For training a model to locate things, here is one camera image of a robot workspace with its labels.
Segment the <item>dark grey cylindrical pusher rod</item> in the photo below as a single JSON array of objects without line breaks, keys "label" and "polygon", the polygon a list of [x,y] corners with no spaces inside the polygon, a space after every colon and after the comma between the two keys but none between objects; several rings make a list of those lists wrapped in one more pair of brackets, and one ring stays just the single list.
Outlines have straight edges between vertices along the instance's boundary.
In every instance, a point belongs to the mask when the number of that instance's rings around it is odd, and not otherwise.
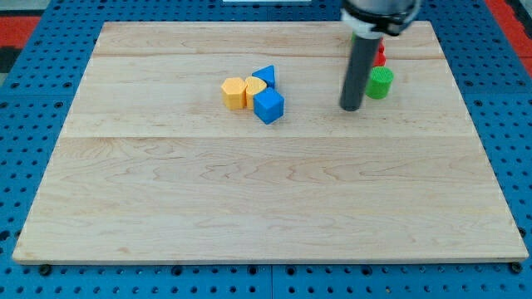
[{"label": "dark grey cylindrical pusher rod", "polygon": [[357,35],[354,36],[339,101],[343,110],[356,111],[360,108],[380,43],[380,37],[366,39]]}]

